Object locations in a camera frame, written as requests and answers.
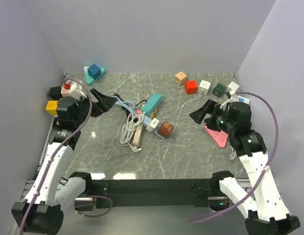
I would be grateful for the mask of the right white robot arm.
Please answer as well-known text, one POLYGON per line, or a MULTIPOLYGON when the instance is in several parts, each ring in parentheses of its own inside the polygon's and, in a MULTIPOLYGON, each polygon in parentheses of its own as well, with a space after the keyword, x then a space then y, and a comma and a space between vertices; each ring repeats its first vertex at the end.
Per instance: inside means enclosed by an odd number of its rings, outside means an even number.
POLYGON ((250 235, 287 235, 301 226, 284 204, 268 164, 262 136, 252 129, 249 104, 232 102, 221 105, 209 99, 190 118, 205 123, 209 130, 228 134, 229 142, 244 166, 252 190, 246 192, 228 171, 212 175, 210 189, 225 194, 242 213, 250 235))

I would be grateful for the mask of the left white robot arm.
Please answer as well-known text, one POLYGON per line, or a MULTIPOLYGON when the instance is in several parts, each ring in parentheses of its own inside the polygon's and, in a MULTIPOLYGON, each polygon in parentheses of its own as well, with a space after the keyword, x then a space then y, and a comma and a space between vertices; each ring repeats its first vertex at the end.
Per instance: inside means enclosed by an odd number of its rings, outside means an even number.
POLYGON ((64 212, 79 196, 95 195, 90 173, 74 172, 67 183, 58 189, 65 165, 73 154, 81 128, 89 117, 98 117, 110 110, 117 99, 92 89, 93 102, 85 94, 64 96, 48 102, 46 110, 56 117, 46 148, 44 162, 22 202, 14 203, 12 215, 24 232, 55 235, 59 232, 64 212))

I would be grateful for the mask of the beige power strip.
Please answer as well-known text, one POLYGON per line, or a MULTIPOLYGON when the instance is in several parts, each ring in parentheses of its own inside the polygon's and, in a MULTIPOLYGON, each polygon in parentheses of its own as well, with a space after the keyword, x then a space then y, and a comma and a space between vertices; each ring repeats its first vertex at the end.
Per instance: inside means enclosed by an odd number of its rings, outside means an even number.
MULTIPOLYGON (((149 115, 149 118, 153 119, 154 115, 157 113, 158 108, 156 107, 154 111, 149 115)), ((140 124, 136 127, 136 130, 134 132, 133 140, 132 140, 132 145, 136 146, 139 148, 141 137, 143 133, 143 125, 140 124)))

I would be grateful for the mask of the dark red cube socket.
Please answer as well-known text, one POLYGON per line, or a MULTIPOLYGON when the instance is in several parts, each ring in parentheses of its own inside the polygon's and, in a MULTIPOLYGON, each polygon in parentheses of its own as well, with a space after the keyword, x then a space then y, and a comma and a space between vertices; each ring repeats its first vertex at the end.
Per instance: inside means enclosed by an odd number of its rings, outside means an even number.
POLYGON ((160 125, 157 132, 160 136, 167 138, 172 133, 173 129, 174 126, 165 121, 160 125))

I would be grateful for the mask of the white plug adapter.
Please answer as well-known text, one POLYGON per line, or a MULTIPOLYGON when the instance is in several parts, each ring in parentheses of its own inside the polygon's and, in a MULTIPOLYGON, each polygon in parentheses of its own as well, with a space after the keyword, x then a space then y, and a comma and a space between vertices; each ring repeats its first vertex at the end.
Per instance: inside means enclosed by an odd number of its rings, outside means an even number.
POLYGON ((158 124, 159 124, 159 120, 157 118, 153 118, 150 124, 146 127, 146 130, 152 132, 157 127, 158 124))

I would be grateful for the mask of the light blue power strip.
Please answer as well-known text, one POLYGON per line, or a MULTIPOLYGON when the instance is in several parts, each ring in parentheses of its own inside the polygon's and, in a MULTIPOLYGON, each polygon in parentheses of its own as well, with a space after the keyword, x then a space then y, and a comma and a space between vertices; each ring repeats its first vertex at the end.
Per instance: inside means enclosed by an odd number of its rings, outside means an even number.
POLYGON ((145 127, 145 129, 148 131, 148 132, 151 132, 151 133, 154 133, 156 134, 158 137, 160 137, 161 139, 165 139, 165 137, 161 136, 159 133, 158 133, 158 130, 161 126, 160 122, 158 119, 156 118, 149 118, 149 116, 147 116, 144 112, 140 112, 140 116, 142 118, 142 122, 141 124, 145 127))

